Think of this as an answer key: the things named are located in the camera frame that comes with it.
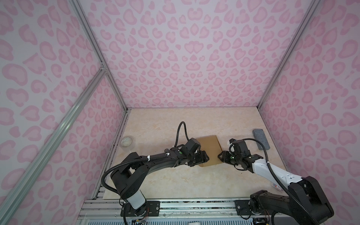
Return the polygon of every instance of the marble tabletop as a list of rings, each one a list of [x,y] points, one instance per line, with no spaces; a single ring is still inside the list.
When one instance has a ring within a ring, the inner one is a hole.
[[[223,150],[228,149],[229,139],[253,138],[253,129],[263,129],[270,144],[269,161],[285,169],[256,107],[132,109],[123,136],[135,137],[132,152],[138,155],[162,153],[174,145],[181,121],[186,123],[189,138],[216,135]],[[182,127],[178,144],[185,143]],[[255,142],[247,141],[247,146],[252,154],[264,157]],[[121,163],[128,154],[118,148],[112,165]],[[107,183],[113,186],[110,178]],[[249,197],[262,189],[282,194],[267,179],[249,171],[238,171],[225,163],[165,168],[146,176],[140,187],[145,198]],[[119,199],[119,195],[106,190],[103,199]]]

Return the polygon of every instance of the roll of tape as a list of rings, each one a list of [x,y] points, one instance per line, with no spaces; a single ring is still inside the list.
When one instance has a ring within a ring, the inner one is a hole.
[[[131,152],[135,147],[135,138],[133,136],[125,136],[120,140],[120,148],[124,152]]]

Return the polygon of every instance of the metal mounting plate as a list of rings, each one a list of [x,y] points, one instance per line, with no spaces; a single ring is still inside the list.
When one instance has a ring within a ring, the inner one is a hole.
[[[132,216],[137,216],[134,214],[134,209],[132,207],[130,207],[130,204],[126,204],[124,203],[124,207],[121,209],[121,214],[120,216],[123,216],[124,214],[124,209],[126,210],[126,217],[132,217]],[[148,216],[159,216],[159,211],[160,211],[160,202],[159,201],[147,201],[146,203],[146,207],[149,208],[149,215]]]
[[[249,200],[235,200],[234,202],[235,202],[236,213],[238,214],[238,216],[252,215],[249,208]],[[273,213],[272,210],[268,210],[268,212],[270,215]]]

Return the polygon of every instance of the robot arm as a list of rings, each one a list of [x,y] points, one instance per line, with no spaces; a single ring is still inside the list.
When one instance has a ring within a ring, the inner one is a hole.
[[[286,193],[289,196],[292,195],[288,197],[271,194],[266,190],[258,191],[250,195],[249,206],[254,214],[258,215],[264,210],[272,210],[293,217],[301,225],[319,224],[334,215],[334,210],[315,178],[310,176],[303,178],[291,174],[272,165],[257,154],[251,155],[245,140],[254,139],[231,139],[229,151],[223,151],[218,158],[222,162],[234,166],[241,165],[243,170],[248,170],[278,184],[283,189],[287,189]]]
[[[207,162],[209,157],[200,148],[200,143],[191,138],[181,147],[165,149],[165,153],[153,156],[139,156],[136,152],[130,153],[121,164],[115,166],[116,168],[111,168],[103,175],[102,185],[118,193],[123,200],[131,204],[138,215],[142,215],[146,208],[146,199],[139,188],[145,177],[152,172],[168,167],[180,165],[191,167]],[[133,174],[130,172],[130,168],[135,170]],[[116,189],[111,189],[105,183],[105,177],[110,172],[112,172],[110,177]]]

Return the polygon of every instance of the gray eraser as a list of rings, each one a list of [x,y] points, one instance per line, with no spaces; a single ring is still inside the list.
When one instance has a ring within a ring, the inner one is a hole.
[[[260,141],[266,150],[270,149],[270,145],[266,139],[265,133],[262,129],[254,129],[252,130],[252,133],[254,135],[254,138],[258,141]],[[259,143],[256,143],[259,150],[263,150],[261,145]]]

